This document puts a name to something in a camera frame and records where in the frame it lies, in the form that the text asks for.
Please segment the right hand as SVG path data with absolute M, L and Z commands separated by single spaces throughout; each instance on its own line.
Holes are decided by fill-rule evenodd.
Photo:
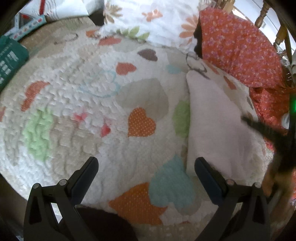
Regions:
M 288 197 L 291 197 L 294 190 L 293 182 L 293 173 L 294 169 L 280 172 L 279 169 L 280 163 L 273 160 L 264 175 L 262 181 L 262 190 L 266 197 L 270 197 L 274 187 L 277 187 L 277 190 L 281 190 L 284 194 L 287 194 Z

